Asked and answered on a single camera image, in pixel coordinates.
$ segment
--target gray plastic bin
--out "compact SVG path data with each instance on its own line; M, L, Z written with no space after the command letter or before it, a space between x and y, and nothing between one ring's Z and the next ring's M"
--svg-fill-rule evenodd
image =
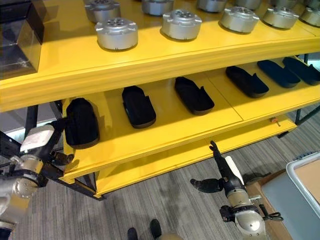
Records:
M320 205L295 173L295 169L313 161L320 161L320 152L288 163L286 172L262 186L294 240L320 240Z

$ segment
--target silver metal part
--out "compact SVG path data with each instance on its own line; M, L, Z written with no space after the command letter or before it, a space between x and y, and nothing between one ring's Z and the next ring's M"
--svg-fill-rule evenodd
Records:
M206 12L220 13L225 9L228 0L197 0L196 7Z
M87 18L93 23L121 17L120 4L113 0L92 0L84 8Z
M42 161L33 155L15 157L14 161L15 170L29 170L38 174L43 167ZM38 188L34 181L27 179L33 176L28 174L23 176L0 178L0 227L12 230L19 223L26 214L32 194Z
M138 26L135 22L116 17L95 25L98 43L110 50L129 49L138 43Z
M249 197L250 201L251 202L254 202L254 201L259 201L262 199L261 195L254 195L254 196L251 196Z
M269 0L270 5L272 6L285 7L288 9L292 9L297 2L298 0Z
M259 17L253 11L245 7L234 6L224 10L220 24L235 32L250 33L258 21Z
M260 7L262 0L236 0L235 5L245 7L250 10L256 10Z
M25 169L39 174L43 165L43 162L39 158L33 155L23 155L20 164L15 167L15 170Z
M248 197L248 193L243 189L236 189L228 192L228 201L233 208L237 208L243 205L251 205L251 201Z
M312 10L311 8L306 7L300 16L300 20L312 26L320 27L320 9Z
M236 213L235 225L246 240L267 239L265 221L253 210Z
M142 0L141 6L145 14L162 16L174 9L174 0Z
M304 0L304 5L316 10L320 8L320 0Z
M292 28L299 15L287 7L276 6L268 8L263 16L263 21L273 27L280 29Z
M176 9L163 14L161 32L173 39L195 39L200 31L202 20L187 10Z

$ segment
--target black cable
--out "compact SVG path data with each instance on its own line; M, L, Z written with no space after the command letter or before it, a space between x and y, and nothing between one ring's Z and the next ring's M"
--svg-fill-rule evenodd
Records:
M266 220L272 220L272 221L278 221L278 222L281 222L284 220L284 218L281 216L281 213L280 212L274 212L274 213L271 213L269 214L265 205L263 204L259 204L259 207L261 209L261 211L263 212L264 214L264 217L263 217L263 220L266 221Z

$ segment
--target yellow shelf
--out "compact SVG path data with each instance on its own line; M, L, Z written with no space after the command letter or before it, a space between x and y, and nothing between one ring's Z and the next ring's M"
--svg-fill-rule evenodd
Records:
M195 1L175 0L175 8L195 12L202 20L194 41L178 42L160 34L161 17L141 11L136 0L119 0L122 16L139 27L138 45L128 51L102 50L82 0L44 1L50 20L38 73L0 81L0 112L144 84L226 66L320 51L318 29L299 22L278 30L258 22L250 34L223 30L222 14L196 9ZM266 4L261 6L263 12Z
M243 94L226 76L225 68L195 73L186 77L204 86L215 102L213 111L204 116L188 112L174 90L173 78L146 83L140 87L151 99L157 120L145 129L131 127L123 108L122 89L85 95L98 118L100 142L88 149L73 150L64 143L64 151L74 153L61 178L72 183L74 178L153 155L229 131L260 122L320 101L320 85L300 82L294 88L283 88L259 70L256 63L240 67L257 73L269 86L261 98ZM72 98L65 100L63 110Z
M284 67L283 58L272 59ZM246 96L225 74L226 69L207 71L206 75L234 110L245 121L268 118L270 115L287 113L320 101L320 84L311 86L301 81L293 88L283 88L270 79L256 62L238 65L253 75L254 73L269 87L269 92L260 98Z
M212 139L217 143L220 151L225 153L282 132L291 131L296 127L284 115L279 116L278 119L280 126L269 120L264 120L216 135ZM210 158L212 156L208 147L210 140L211 138L202 139L100 170L96 173L96 196L101 197L102 194Z
M105 167L194 142L211 136L217 129L242 121L204 73L186 77L199 87L204 86L215 103L213 110L203 116L189 113L176 94L175 79L143 84L140 87L150 97L157 114L156 122L145 129L135 129L130 125L123 107L123 89L85 95L98 119L100 141L82 150L73 150L64 143L64 151L74 153L75 157L66 166L63 179L68 181ZM65 100L64 113L71 100Z

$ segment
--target person's foot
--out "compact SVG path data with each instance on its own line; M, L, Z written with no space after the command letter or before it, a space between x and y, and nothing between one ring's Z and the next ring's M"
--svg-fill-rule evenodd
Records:
M129 228L127 235L128 240L138 240L137 230L134 227Z
M157 219L153 219L150 222L150 230L151 230L151 234L154 239L157 239L161 236L161 234L162 234L161 226L160 226L160 223Z

